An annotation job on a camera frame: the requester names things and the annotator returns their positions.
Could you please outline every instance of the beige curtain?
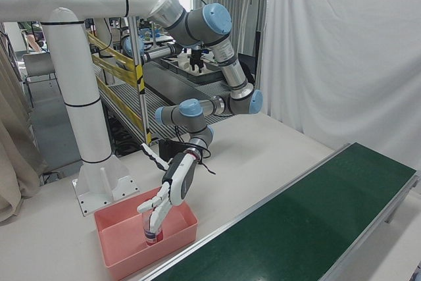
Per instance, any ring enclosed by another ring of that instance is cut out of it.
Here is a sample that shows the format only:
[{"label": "beige curtain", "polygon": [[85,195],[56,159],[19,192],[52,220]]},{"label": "beige curtain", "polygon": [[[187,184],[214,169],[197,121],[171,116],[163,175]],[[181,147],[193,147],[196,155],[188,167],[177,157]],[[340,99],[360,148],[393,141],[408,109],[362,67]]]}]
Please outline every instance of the beige curtain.
[{"label": "beige curtain", "polygon": [[38,192],[47,164],[30,133],[29,108],[0,46],[0,222],[16,214],[23,198]]}]

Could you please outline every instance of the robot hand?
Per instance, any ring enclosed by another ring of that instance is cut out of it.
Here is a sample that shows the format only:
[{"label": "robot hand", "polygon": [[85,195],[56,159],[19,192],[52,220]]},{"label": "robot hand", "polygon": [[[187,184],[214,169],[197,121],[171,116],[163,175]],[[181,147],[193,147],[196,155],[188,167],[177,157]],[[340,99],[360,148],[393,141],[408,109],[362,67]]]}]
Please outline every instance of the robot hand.
[{"label": "robot hand", "polygon": [[139,213],[154,209],[150,220],[150,231],[155,234],[173,205],[180,205],[193,181],[197,157],[191,153],[178,153],[170,168],[162,177],[162,186],[157,195],[137,207]]}]

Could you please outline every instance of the white wall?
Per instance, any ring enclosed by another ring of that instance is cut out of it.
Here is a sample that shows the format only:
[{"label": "white wall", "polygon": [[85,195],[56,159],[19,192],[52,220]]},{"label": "white wall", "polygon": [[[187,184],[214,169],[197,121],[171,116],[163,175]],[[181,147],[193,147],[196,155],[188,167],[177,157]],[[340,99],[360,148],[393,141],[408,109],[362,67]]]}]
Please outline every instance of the white wall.
[{"label": "white wall", "polygon": [[15,52],[26,51],[24,39],[20,33],[17,22],[5,22],[6,33],[11,39],[12,46]]}]

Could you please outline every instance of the chair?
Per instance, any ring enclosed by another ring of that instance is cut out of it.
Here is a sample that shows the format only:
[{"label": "chair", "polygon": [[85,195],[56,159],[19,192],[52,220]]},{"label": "chair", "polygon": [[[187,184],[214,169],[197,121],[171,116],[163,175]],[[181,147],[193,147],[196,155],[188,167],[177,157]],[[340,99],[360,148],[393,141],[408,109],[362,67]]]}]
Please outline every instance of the chair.
[{"label": "chair", "polygon": [[25,54],[23,59],[26,66],[27,76],[25,77],[25,84],[28,87],[29,98],[31,101],[31,106],[34,107],[32,92],[30,88],[29,78],[48,75],[49,80],[51,79],[51,74],[54,74],[54,79],[59,87],[61,92],[59,82],[57,81],[57,76],[55,74],[55,69],[53,62],[51,60],[50,53],[38,53],[38,54]]}]

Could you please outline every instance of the white curtain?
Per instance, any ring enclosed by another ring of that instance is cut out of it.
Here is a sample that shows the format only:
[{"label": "white curtain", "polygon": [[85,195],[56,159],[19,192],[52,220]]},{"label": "white curtain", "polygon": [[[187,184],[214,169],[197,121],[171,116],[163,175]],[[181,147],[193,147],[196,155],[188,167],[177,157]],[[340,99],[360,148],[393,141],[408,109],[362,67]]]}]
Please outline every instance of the white curtain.
[{"label": "white curtain", "polygon": [[421,169],[421,0],[267,0],[264,111]]},{"label": "white curtain", "polygon": [[29,107],[0,37],[0,222],[16,215],[22,199],[38,192],[47,168],[29,131]]}]

